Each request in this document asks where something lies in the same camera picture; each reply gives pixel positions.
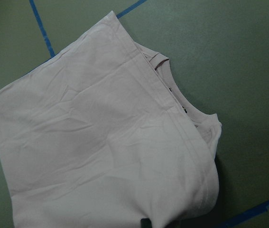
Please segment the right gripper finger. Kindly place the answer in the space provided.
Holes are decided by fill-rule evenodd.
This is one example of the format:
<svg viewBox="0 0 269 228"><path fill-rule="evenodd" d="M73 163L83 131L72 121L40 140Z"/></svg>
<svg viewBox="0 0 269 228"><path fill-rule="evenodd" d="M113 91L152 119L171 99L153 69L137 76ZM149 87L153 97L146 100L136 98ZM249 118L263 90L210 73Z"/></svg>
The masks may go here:
<svg viewBox="0 0 269 228"><path fill-rule="evenodd" d="M151 220L148 218L142 218L140 220L140 227L141 228L152 228Z"/></svg>

